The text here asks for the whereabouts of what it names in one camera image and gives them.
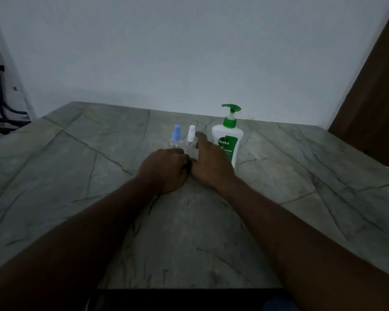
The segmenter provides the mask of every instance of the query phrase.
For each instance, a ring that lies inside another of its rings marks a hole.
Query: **person's left arm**
[[[155,195],[180,188],[190,161],[182,149],[158,150],[122,187],[64,221],[0,267],[0,310],[80,309]]]

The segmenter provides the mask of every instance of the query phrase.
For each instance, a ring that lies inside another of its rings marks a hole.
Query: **marble surface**
[[[222,118],[70,103],[0,139],[0,265],[133,177],[174,124],[210,137]],[[236,172],[389,273],[389,169],[325,130],[239,120]],[[100,288],[279,287],[233,209],[189,178],[127,232]]]

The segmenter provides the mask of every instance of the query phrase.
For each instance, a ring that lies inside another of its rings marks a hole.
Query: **bottle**
[[[170,140],[170,148],[177,148],[177,147],[180,147],[180,143],[182,141],[182,135],[180,133],[180,125],[179,124],[176,124],[174,126],[174,131],[173,131],[173,134],[171,136],[171,140]]]
[[[236,119],[233,114],[240,111],[241,108],[234,104],[223,104],[222,107],[229,107],[231,114],[223,120],[223,124],[212,127],[213,143],[219,145],[226,152],[235,168],[236,155],[244,132],[235,127]]]
[[[197,150],[196,150],[196,127],[194,125],[191,125],[189,127],[189,132],[187,133],[187,140],[185,143],[185,153],[189,155],[192,158],[197,159]]]

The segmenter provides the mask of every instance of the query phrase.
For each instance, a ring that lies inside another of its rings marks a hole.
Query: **person's right arm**
[[[251,189],[219,146],[197,138],[193,176],[232,205],[302,311],[389,311],[388,274]]]

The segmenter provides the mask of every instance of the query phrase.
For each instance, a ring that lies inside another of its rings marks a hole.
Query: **blue spray nozzle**
[[[180,132],[180,125],[179,124],[176,124],[174,126],[174,132],[173,132],[173,135],[172,135],[172,140],[173,141],[181,141],[182,139],[182,135],[181,135],[181,132]]]

